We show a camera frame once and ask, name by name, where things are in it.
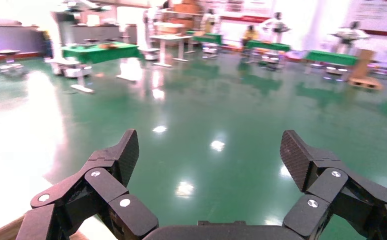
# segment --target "wooden pallet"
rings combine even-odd
[[[354,78],[350,77],[348,84],[365,89],[382,90],[384,86],[374,77]]]

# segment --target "white robot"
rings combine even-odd
[[[368,39],[370,36],[364,31],[358,29],[360,26],[359,21],[353,21],[350,24],[350,27],[339,28],[335,33],[332,33],[332,36],[340,38],[338,46],[336,47],[336,52],[338,54],[349,54],[353,43],[359,39]]]
[[[60,4],[57,8],[57,12],[59,12],[60,14],[66,13],[66,14],[72,15],[74,13],[79,13],[82,11],[79,9],[80,6],[86,7],[93,12],[105,12],[111,9],[110,6],[100,6],[88,0],[71,0],[71,1],[65,1],[62,4]],[[65,32],[65,30],[67,30],[68,28],[71,28],[71,26],[74,23],[72,21],[57,21],[57,20],[55,20],[55,23],[58,26],[60,31],[59,37],[60,37],[61,43],[66,44],[69,47],[76,45],[72,43],[73,42],[72,37],[69,37],[63,34],[63,32]],[[55,51],[54,58],[51,60],[48,60],[48,62],[50,63],[52,67],[52,72],[55,75],[65,76],[67,78],[78,78],[80,77],[80,75],[88,76],[92,73],[91,66],[81,64],[80,62],[74,59],[65,59],[63,58],[61,51]]]
[[[270,42],[280,44],[282,41],[282,34],[291,30],[287,25],[282,21],[282,13],[276,12],[274,18],[270,18],[262,22],[258,26],[258,30],[269,35]],[[281,56],[276,50],[271,50],[268,54],[262,56],[262,60],[267,63],[267,68],[276,70],[283,67],[281,63]]]
[[[357,29],[360,26],[360,22],[353,21],[350,27],[339,28],[332,36],[339,38],[339,43],[336,46],[336,53],[349,54],[353,47],[353,42],[359,39],[367,39],[367,35],[364,31]],[[346,76],[348,68],[339,64],[330,64],[326,66],[326,73],[331,75]]]
[[[215,14],[213,9],[209,9],[204,14],[201,20],[200,31],[211,34],[220,34],[221,17]],[[214,43],[205,43],[202,46],[202,51],[205,54],[210,54],[210,58],[216,57],[218,52],[218,45]]]
[[[163,19],[163,9],[160,6],[153,6],[148,8],[143,12],[143,22],[145,23],[145,42],[146,49],[143,49],[142,52],[145,55],[145,60],[158,60],[159,58],[159,48],[153,48],[151,36],[157,35],[156,23],[162,22]]]
[[[270,42],[280,44],[282,42],[282,34],[291,30],[282,21],[282,13],[276,12],[274,18],[270,18],[262,22],[258,29],[261,32],[268,33],[270,35]]]

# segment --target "green epoxy floor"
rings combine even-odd
[[[134,128],[140,157],[128,188],[160,226],[280,225],[302,195],[279,156],[283,131],[294,129],[387,187],[387,87],[352,88],[305,75],[297,63],[276,73],[231,54],[188,59],[173,68],[140,69],[134,61],[132,73],[142,75],[136,83],[115,78],[118,60],[95,64],[88,79],[93,95],[72,94],[75,81],[54,76],[43,60],[22,61],[31,71],[27,80],[0,76],[0,154],[7,167],[23,165],[55,184]],[[334,217],[320,239],[362,238]]]

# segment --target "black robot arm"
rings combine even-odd
[[[351,172],[332,152],[283,133],[280,156],[305,193],[282,226],[244,221],[160,227],[157,217],[126,189],[139,157],[135,130],[95,151],[76,174],[31,200],[17,240],[68,240],[98,215],[118,240],[316,240],[335,214],[369,240],[387,240],[387,188]]]

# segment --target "poster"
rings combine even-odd
[[[270,17],[274,0],[203,0],[206,8],[219,10],[225,17]]]
[[[387,0],[353,0],[345,25],[360,21],[363,30],[387,32]]]

